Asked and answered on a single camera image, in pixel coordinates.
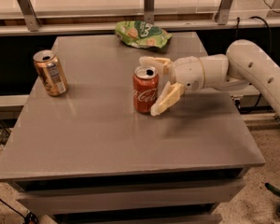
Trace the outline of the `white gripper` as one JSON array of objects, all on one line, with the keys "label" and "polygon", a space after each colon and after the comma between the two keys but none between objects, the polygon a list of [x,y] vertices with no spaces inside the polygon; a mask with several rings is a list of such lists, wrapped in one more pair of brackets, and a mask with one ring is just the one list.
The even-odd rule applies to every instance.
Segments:
[{"label": "white gripper", "polygon": [[168,58],[143,56],[139,58],[139,63],[141,66],[154,67],[160,75],[170,73],[170,82],[172,84],[170,82],[165,84],[161,95],[150,108],[151,116],[158,116],[176,104],[184,92],[196,92],[203,88],[203,65],[201,60],[196,57],[180,58],[172,63]]}]

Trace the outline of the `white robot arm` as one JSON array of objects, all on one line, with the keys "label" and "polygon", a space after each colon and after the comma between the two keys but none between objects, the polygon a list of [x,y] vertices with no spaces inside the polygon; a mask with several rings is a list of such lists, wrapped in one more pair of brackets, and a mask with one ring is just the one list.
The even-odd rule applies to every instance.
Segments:
[{"label": "white robot arm", "polygon": [[184,57],[176,61],[143,56],[142,67],[152,66],[168,77],[150,114],[158,116],[177,103],[184,94],[212,88],[238,91],[253,85],[280,118],[280,67],[255,43],[240,39],[224,54]]}]

